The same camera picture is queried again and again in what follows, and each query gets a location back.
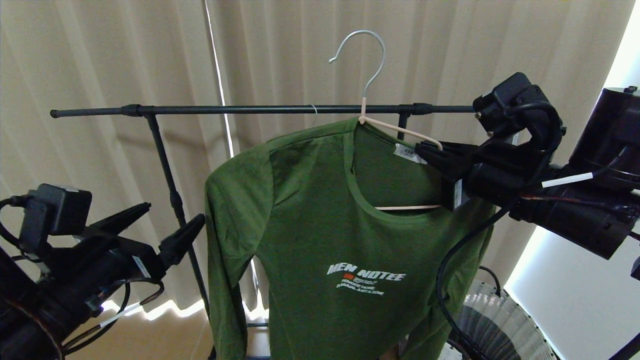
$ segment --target shirt sleeve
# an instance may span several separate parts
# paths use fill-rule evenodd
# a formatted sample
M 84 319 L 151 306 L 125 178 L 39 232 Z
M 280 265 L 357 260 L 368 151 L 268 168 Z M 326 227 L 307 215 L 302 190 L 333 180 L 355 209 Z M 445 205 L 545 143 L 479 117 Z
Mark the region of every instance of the shirt sleeve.
M 458 259 L 466 259 L 462 264 L 456 264 L 454 260 L 448 264 L 448 271 L 445 271 L 445 278 L 448 281 L 446 282 L 447 289 L 444 297 L 445 305 L 453 314 L 454 319 L 456 318 L 455 314 L 462 307 L 468 289 L 471 287 L 484 252 L 489 245 L 492 232 L 493 226 L 484 232 L 481 246 L 476 246 L 474 249 L 466 249 L 467 251 L 463 249 L 456 255 Z M 451 326 L 438 307 L 436 296 L 436 290 L 434 289 L 433 301 L 429 302 L 435 303 L 435 305 L 431 308 L 427 317 L 409 334 L 409 341 L 401 356 L 402 360 L 435 360 L 440 356 L 444 344 L 449 338 Z
M 205 185 L 211 330 L 219 359 L 246 358 L 239 280 L 255 254 L 273 207 L 266 144 L 222 164 Z

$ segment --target white zip tie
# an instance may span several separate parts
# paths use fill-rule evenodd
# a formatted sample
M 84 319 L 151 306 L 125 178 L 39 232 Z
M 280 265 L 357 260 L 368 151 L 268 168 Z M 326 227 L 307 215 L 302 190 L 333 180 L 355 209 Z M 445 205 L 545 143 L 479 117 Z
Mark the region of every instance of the white zip tie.
M 117 319 L 123 317 L 126 314 L 132 313 L 133 311 L 135 311 L 137 308 L 139 308 L 141 305 L 139 302 L 135 303 L 135 304 L 131 304 L 130 306 L 127 306 L 128 309 L 125 311 L 122 311 L 121 313 L 116 314 L 114 317 L 112 318 L 108 318 L 107 320 L 104 320 L 103 322 L 100 323 L 100 328 L 103 328 L 109 324 L 111 324 L 112 322 L 116 321 Z
M 577 183 L 578 181 L 585 181 L 593 179 L 592 172 L 586 172 L 584 174 L 572 175 L 567 177 L 561 177 L 559 179 L 547 180 L 542 182 L 543 188 L 550 188 L 551 186 L 564 185 L 570 183 Z

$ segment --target clear hook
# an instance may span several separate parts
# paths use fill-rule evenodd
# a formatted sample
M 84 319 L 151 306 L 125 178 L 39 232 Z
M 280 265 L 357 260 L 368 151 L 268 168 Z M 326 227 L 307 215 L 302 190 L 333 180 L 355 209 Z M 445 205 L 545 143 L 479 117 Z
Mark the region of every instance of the clear hook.
M 376 73 L 373 74 L 371 79 L 369 79 L 367 84 L 364 86 L 364 91 L 362 92 L 362 97 L 364 98 L 364 97 L 367 97 L 367 90 L 369 89 L 369 85 L 371 85 L 371 83 L 376 79 L 376 77 L 378 77 L 378 74 L 380 74 L 380 72 L 382 71 L 382 66 L 384 66 L 384 64 L 385 64 L 385 57 L 387 55 L 387 48 L 385 47 L 385 42 L 382 41 L 382 38 L 380 37 L 380 35 L 378 35 L 377 33 L 373 32 L 371 30 L 356 30 L 356 31 L 350 33 L 349 35 L 347 35 L 346 38 L 344 38 L 344 40 L 342 41 L 342 43 L 338 47 L 338 51 L 335 52 L 335 56 L 333 58 L 329 59 L 329 63 L 333 63 L 335 60 L 337 60 L 338 56 L 340 55 L 340 52 L 342 51 L 342 47 L 344 46 L 344 43 L 346 43 L 347 40 L 349 40 L 354 35 L 358 35 L 358 34 L 369 34 L 369 35 L 373 36 L 380 43 L 380 47 L 382 47 L 382 60 L 380 61 L 380 66 L 378 67 L 378 71 L 376 71 Z

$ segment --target clothing rack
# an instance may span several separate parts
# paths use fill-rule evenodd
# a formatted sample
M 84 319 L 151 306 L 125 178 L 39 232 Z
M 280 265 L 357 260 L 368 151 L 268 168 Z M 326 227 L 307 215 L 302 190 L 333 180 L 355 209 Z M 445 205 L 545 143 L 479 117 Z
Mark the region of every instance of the clothing rack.
M 209 114 L 359 114 L 362 105 L 295 105 L 295 106 L 144 106 L 140 104 L 125 105 L 120 108 L 94 108 L 73 110 L 51 110 L 52 118 L 80 117 L 97 115 L 125 115 L 130 117 L 146 118 L 156 144 L 156 150 L 160 157 L 160 164 L 164 172 L 167 186 L 169 187 L 169 200 L 178 224 L 186 225 L 182 198 L 175 187 L 169 160 L 156 115 L 209 115 Z M 398 114 L 398 127 L 406 129 L 407 121 L 411 115 L 427 115 L 432 113 L 474 113 L 472 106 L 437 106 L 423 102 L 400 105 L 367 105 L 368 114 Z M 397 138 L 404 139 L 404 133 L 398 132 Z M 188 249 L 189 260 L 193 273 L 198 283 L 200 296 L 204 301 L 207 317 L 211 318 L 209 311 L 209 298 L 205 289 L 202 273 L 198 265 L 193 246 Z M 249 327 L 266 327 L 267 323 L 248 324 Z M 215 348 L 211 350 L 209 359 L 216 358 Z M 269 359 L 268 357 L 249 357 L 248 359 Z

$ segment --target shirt neckline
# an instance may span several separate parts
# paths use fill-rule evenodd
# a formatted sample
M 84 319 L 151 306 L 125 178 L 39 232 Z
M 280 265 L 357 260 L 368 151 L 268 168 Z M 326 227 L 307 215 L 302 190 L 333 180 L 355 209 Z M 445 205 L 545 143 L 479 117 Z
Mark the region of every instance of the shirt neckline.
M 374 135 L 380 137 L 381 140 L 385 142 L 391 144 L 401 143 L 403 145 L 413 147 L 409 143 L 406 143 L 397 138 L 393 138 L 385 132 L 376 129 L 374 126 L 371 126 L 367 123 L 360 125 L 357 118 L 351 119 L 348 122 L 348 130 L 344 134 L 344 174 L 347 179 L 347 184 L 349 185 L 351 196 L 353 196 L 354 200 L 356 200 L 356 203 L 372 217 L 397 224 L 418 224 L 427 222 L 435 212 L 440 212 L 442 209 L 434 209 L 432 211 L 418 215 L 393 215 L 391 213 L 386 213 L 382 210 L 378 210 L 373 205 L 369 204 L 367 199 L 365 199 L 360 192 L 360 187 L 358 186 L 355 173 L 351 171 L 353 160 L 355 158 L 354 133 L 358 129 L 358 126 L 365 127 L 365 129 L 363 129 L 364 131 L 374 133 Z

